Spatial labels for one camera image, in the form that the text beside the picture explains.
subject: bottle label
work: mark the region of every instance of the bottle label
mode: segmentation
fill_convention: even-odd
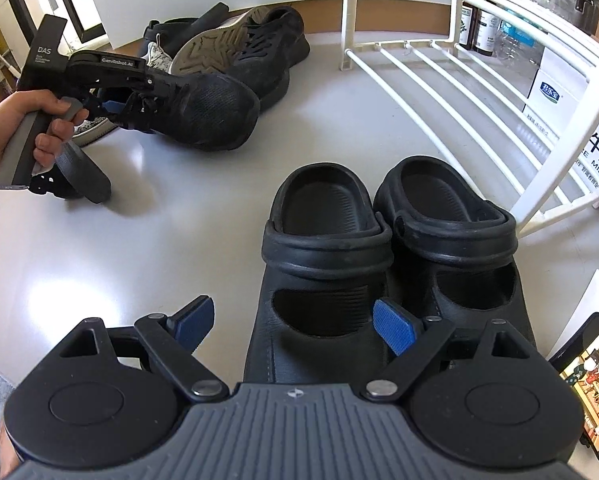
[[[477,38],[475,39],[475,46],[480,50],[486,50],[492,52],[495,46],[495,34],[499,28],[500,20],[497,16],[490,14],[489,12],[481,13],[479,17],[479,29],[477,30]]]
[[[470,7],[461,8],[461,28],[459,30],[459,44],[468,43],[468,34],[470,33],[470,20],[473,18],[473,9]]]
[[[517,16],[517,14],[515,12],[511,12],[511,14],[513,14],[514,16]],[[527,23],[530,23],[529,20],[527,20],[525,18],[523,18],[523,20]],[[517,28],[517,27],[513,27],[513,25],[511,25],[508,22],[502,22],[502,32],[506,35],[509,35],[511,38],[513,38],[513,40],[519,41],[520,43],[526,44],[528,46],[535,45],[535,40],[533,40],[528,34],[526,34],[522,30],[519,30],[519,28]]]

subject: hand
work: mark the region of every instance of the hand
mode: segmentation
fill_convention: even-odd
[[[4,421],[0,421],[0,479],[6,478],[19,466],[19,458],[6,434]]]
[[[62,115],[70,104],[58,99],[50,90],[15,92],[0,103],[0,160],[9,139],[29,112],[43,110],[49,115]],[[87,110],[80,110],[72,121],[55,119],[45,134],[35,138],[33,156],[43,168],[50,168],[55,158],[62,152],[62,143],[73,136],[74,127],[88,116]]]

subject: brown bottle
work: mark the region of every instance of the brown bottle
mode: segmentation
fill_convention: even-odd
[[[488,3],[495,5],[494,2],[487,0]],[[475,37],[473,38],[473,50],[483,56],[492,56],[495,48],[495,36],[497,29],[502,23],[497,16],[480,9],[477,13],[477,26],[475,27]]]
[[[458,43],[464,48],[471,49],[473,38],[475,36],[475,25],[477,24],[477,14],[479,9],[467,2],[461,4],[461,28],[459,30]]]

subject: white floor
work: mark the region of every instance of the white floor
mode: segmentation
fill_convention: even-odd
[[[117,130],[87,148],[110,177],[107,205],[29,192],[0,193],[0,373],[18,383],[77,322],[102,317],[131,324],[171,313],[199,294],[216,305],[216,324],[196,352],[222,379],[241,379],[264,271],[260,247],[278,186],[296,168],[339,162],[371,193],[409,155],[439,156],[404,112],[361,70],[342,73],[339,36],[310,38],[311,56],[291,72],[289,94],[260,118],[251,139],[230,153],[199,153],[161,136]],[[450,116],[393,65],[364,56],[451,147],[488,198],[517,195]],[[468,100],[414,60],[435,86],[528,184],[534,170]],[[459,79],[452,66],[445,64]],[[530,81],[518,81],[528,89]],[[533,135],[494,98],[467,82],[540,160]],[[564,191],[577,196],[573,182]],[[599,210],[521,240],[516,255],[539,350],[550,350],[599,268]],[[581,447],[577,467],[599,479]]]

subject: shoe rack rail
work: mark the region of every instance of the shoe rack rail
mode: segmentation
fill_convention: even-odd
[[[474,53],[464,49],[457,41],[461,25],[461,6],[466,1],[480,9],[494,14],[498,18],[506,20],[514,27],[524,31],[534,40],[545,45],[548,49],[566,61],[571,67],[581,73],[588,81],[587,89],[575,110],[569,125],[563,132],[540,133],[521,110],[519,104],[513,103],[504,96],[492,83],[475,72],[466,61],[479,65],[488,72],[500,84],[510,90],[515,98],[523,105],[529,105],[528,99],[519,92],[515,86],[506,81],[502,75],[492,67],[484,63]],[[359,54],[368,51],[380,52],[391,63],[393,63],[408,78],[418,84],[435,102],[448,112],[457,124],[484,150],[486,155],[493,161],[496,167],[512,184],[519,194],[519,199],[511,209],[513,216],[518,222],[518,235],[520,237],[534,233],[546,226],[554,224],[564,218],[585,209],[590,205],[599,205],[599,187],[590,191],[584,183],[582,175],[573,169],[576,161],[589,172],[594,174],[594,169],[581,153],[592,134],[599,125],[599,43],[587,36],[581,30],[568,23],[566,20],[554,15],[549,10],[540,7],[530,0],[452,0],[451,2],[451,27],[449,37],[445,40],[438,38],[421,38],[416,40],[376,41],[368,43],[355,43],[355,15],[357,0],[343,0],[342,13],[342,62],[341,69],[349,70],[353,64],[364,70],[371,78],[415,121],[423,133],[429,137],[441,154],[464,176],[466,181],[475,191],[484,196],[474,183],[473,179],[462,168],[455,155],[444,145],[443,141],[417,114],[417,112],[368,64]],[[433,47],[443,53],[459,69],[468,76],[474,78],[484,89],[506,106],[520,120],[528,124],[530,130],[537,136],[537,140],[550,151],[550,155],[544,164],[541,164],[534,153],[522,142],[513,129],[507,126],[484,102],[476,97],[464,84],[445,70],[434,60],[424,54],[421,48]],[[516,178],[513,171],[492,149],[486,140],[455,110],[435,89],[420,78],[413,70],[393,56],[389,51],[394,49],[406,49],[412,56],[425,63],[440,76],[442,76],[452,87],[466,96],[474,103],[494,124],[508,137],[517,149],[529,160],[537,170],[537,174],[530,184],[525,188]],[[582,195],[570,200],[559,187],[564,177],[569,174],[582,192]],[[560,205],[541,212],[540,208],[546,200],[555,195]]]

